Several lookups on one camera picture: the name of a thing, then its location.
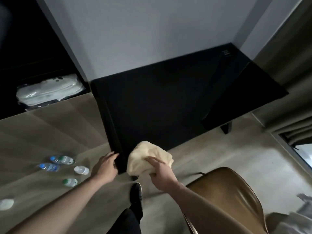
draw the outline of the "curtain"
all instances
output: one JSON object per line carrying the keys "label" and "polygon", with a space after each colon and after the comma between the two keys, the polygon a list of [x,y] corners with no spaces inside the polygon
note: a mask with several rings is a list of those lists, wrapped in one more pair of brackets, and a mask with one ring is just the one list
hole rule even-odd
{"label": "curtain", "polygon": [[312,0],[302,0],[254,61],[289,95],[253,114],[289,145],[312,143]]}

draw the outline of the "black shoe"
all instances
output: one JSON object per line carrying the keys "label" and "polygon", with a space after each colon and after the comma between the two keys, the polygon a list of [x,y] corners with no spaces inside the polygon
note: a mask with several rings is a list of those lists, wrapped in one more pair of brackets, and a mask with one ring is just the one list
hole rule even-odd
{"label": "black shoe", "polygon": [[140,183],[134,183],[130,190],[130,203],[141,202],[142,200],[142,187]]}

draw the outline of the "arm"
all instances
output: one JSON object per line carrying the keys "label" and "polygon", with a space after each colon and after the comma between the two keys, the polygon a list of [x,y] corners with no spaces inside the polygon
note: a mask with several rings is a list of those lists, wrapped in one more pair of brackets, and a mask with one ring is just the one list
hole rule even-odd
{"label": "arm", "polygon": [[251,234],[228,214],[178,182],[172,169],[164,162],[155,157],[147,157],[146,160],[156,170],[150,174],[153,184],[176,201],[198,233]]}
{"label": "arm", "polygon": [[68,193],[49,203],[18,224],[12,234],[63,234],[75,221],[91,197],[104,184],[114,180],[117,169],[114,160],[118,154],[108,153],[101,157],[92,169],[91,177]]}

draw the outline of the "forearm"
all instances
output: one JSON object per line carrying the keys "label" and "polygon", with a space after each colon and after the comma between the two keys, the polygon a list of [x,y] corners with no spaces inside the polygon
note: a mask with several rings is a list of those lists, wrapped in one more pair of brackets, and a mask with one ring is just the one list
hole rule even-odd
{"label": "forearm", "polygon": [[168,194],[199,234],[250,234],[243,225],[179,182],[172,184]]}
{"label": "forearm", "polygon": [[9,233],[63,234],[74,222],[94,193],[101,187],[97,181],[87,180],[49,203]]}

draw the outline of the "chair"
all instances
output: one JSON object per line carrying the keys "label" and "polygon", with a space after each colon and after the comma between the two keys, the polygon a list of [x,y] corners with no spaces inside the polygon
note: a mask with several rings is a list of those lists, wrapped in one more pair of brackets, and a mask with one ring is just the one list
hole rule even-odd
{"label": "chair", "polygon": [[[222,209],[253,234],[268,233],[259,199],[236,172],[222,167],[201,174],[202,177],[187,185],[190,190]],[[190,232],[197,234],[187,217],[185,219]]]}

